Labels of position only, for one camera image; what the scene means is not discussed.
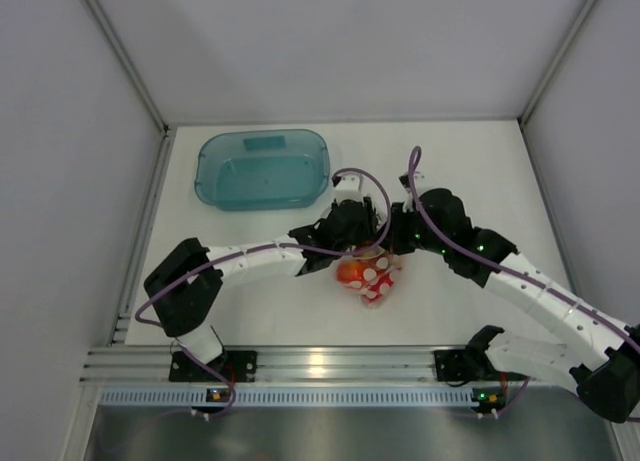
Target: red and white toy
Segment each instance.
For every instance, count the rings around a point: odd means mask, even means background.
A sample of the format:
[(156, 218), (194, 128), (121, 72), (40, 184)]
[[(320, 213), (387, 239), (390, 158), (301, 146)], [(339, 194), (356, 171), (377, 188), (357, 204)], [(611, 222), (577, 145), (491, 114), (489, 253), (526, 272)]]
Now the red and white toy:
[(360, 296), (366, 307), (377, 307), (391, 292), (402, 269), (400, 257), (382, 248), (338, 263), (336, 279)]

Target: white table surface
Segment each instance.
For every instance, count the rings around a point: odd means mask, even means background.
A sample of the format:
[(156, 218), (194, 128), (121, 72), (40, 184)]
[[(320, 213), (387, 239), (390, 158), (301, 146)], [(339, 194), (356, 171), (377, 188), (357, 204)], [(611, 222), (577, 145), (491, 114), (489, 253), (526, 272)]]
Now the white table surface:
[[(314, 222), (332, 200), (328, 189), (305, 209), (228, 213), (200, 202), (193, 190), (197, 155), (226, 132), (307, 128), (327, 142), (331, 171), (357, 166), (377, 176), (392, 201), (403, 200), (397, 178), (411, 148), (422, 146), (420, 171), (451, 189), (476, 226), (491, 228), (540, 269), (567, 285), (549, 219), (516, 121), (343, 123), (287, 126), (183, 127), (169, 160), (139, 282), (135, 307), (147, 296), (142, 280), (183, 239), (203, 245), (266, 241)], [(367, 190), (379, 200), (374, 185)], [(385, 303), (366, 309), (327, 269), (299, 278), (271, 278), (228, 291), (215, 300), (210, 322), (229, 345), (442, 345), (463, 344), (486, 324), (534, 339), (555, 338), (507, 301), (453, 274), (439, 256), (420, 252)], [(153, 310), (147, 316), (155, 319)], [(161, 329), (131, 321), (126, 344), (162, 345)]]

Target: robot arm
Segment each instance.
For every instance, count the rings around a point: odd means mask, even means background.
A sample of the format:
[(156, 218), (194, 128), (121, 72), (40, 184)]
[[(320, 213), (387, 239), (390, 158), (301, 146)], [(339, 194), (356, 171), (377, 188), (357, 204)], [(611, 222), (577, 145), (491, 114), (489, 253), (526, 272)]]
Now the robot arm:
[(285, 236), (228, 247), (203, 247), (196, 238), (181, 242), (145, 280), (150, 297), (206, 263), (215, 261), (215, 268), (201, 270), (153, 304), (165, 334), (205, 364), (222, 362), (223, 344), (206, 322), (221, 289), (271, 276), (313, 273), (329, 267), (337, 253), (374, 239), (380, 219), (371, 198), (362, 195), (362, 177), (350, 174), (333, 182), (335, 200), (326, 216)]
[[(407, 177), (400, 180), (409, 190)], [(576, 393), (600, 416), (624, 422), (640, 401), (640, 356), (629, 344), (640, 340), (638, 327), (599, 312), (562, 288), (499, 234), (473, 227), (462, 202), (450, 191), (430, 189), (420, 173), (414, 174), (414, 186), (422, 207), (447, 238), (500, 269), (443, 243), (415, 211), (413, 196), (401, 207), (394, 205), (395, 211), (392, 207), (392, 212), (402, 210), (398, 219), (404, 226), (392, 218), (390, 238), (395, 238), (404, 252), (424, 249), (440, 253), (456, 274), (510, 301), (565, 343), (533, 341), (485, 326), (465, 348), (467, 366), (462, 368), (475, 373), (477, 379), (500, 371), (550, 382)], [(522, 273), (524, 280), (510, 272)]]

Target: translucent blue container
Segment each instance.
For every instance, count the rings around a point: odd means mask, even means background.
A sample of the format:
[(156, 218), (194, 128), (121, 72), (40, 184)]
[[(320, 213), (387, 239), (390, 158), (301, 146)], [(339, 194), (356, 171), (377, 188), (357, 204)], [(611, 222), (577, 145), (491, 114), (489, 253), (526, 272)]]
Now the translucent blue container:
[(327, 188), (324, 139), (307, 129), (220, 134), (198, 155), (198, 198), (225, 211), (303, 208)]

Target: white wall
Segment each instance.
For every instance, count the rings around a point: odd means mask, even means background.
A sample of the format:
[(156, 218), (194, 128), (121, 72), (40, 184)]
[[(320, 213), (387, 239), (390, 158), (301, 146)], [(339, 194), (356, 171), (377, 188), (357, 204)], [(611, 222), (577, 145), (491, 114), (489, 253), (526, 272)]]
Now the white wall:
[(54, 459), (159, 135), (80, 0), (0, 0), (0, 459)]
[(515, 118), (583, 0), (102, 0), (167, 121)]
[(602, 0), (527, 134), (585, 299), (640, 322), (640, 0)]

